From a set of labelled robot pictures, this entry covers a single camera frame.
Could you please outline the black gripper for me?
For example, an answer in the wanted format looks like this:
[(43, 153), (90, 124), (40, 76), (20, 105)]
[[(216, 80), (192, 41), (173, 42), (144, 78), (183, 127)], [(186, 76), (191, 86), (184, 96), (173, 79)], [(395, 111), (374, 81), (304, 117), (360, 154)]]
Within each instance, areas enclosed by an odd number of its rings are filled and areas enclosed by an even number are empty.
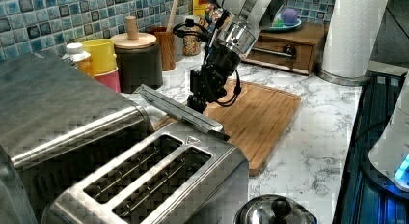
[(234, 72), (238, 76), (237, 66), (239, 56), (224, 46), (212, 46), (205, 49), (204, 61), (200, 70), (190, 71), (190, 95), (187, 106), (203, 113), (207, 103), (234, 104), (241, 93), (240, 79), (237, 79), (233, 96), (225, 101), (220, 101), (227, 92), (224, 86), (229, 76)]

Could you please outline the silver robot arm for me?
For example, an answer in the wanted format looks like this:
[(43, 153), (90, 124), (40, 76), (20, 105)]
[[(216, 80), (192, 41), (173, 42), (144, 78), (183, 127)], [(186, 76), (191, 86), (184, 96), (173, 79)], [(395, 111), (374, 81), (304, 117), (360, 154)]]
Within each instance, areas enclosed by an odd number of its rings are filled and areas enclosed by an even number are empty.
[(202, 113), (216, 102), (223, 107), (233, 105), (241, 93), (234, 89), (232, 98), (222, 101), (227, 92), (228, 77), (236, 73), (241, 60), (250, 53), (261, 30), (271, 26), (284, 0), (205, 0), (221, 8), (211, 37), (206, 42), (204, 60), (199, 70), (190, 72), (187, 106)]

